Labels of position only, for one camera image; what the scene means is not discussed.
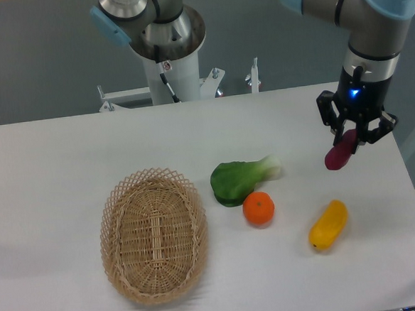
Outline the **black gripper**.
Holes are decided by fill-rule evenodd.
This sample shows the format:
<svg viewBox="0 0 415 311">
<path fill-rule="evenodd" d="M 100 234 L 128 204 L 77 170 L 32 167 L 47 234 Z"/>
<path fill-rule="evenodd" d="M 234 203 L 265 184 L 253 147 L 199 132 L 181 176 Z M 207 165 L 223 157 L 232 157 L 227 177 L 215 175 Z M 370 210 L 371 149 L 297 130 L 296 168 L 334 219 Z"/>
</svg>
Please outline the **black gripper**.
<svg viewBox="0 0 415 311">
<path fill-rule="evenodd" d="M 323 90 L 316 99 L 321 119 L 333 133 L 333 145 L 343 139 L 345 122 L 355 121 L 355 137 L 351 154 L 356 154 L 360 146 L 374 144 L 392 132 L 398 124 L 398 117 L 384 111 L 384 99 L 391 78 L 377 82 L 356 80 L 345 71 L 341 71 L 336 92 Z M 370 120 L 378 118 L 377 126 L 369 129 Z"/>
</svg>

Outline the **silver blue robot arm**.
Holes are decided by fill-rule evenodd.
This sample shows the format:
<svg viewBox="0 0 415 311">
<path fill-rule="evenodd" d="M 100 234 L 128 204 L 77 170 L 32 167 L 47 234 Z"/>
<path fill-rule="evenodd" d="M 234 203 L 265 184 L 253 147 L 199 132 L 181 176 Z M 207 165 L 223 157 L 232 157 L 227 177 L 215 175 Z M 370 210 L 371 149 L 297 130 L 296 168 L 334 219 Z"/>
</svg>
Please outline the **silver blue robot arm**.
<svg viewBox="0 0 415 311">
<path fill-rule="evenodd" d="M 90 10 L 99 31 L 144 61 L 154 104 L 211 97 L 200 82 L 198 50 L 205 40 L 200 14 L 183 0 L 97 0 Z M 335 92 L 323 91 L 317 106 L 335 147 L 355 153 L 394 130 L 397 117 L 384 98 L 415 14 L 415 0 L 280 0 L 350 32 Z"/>
</svg>

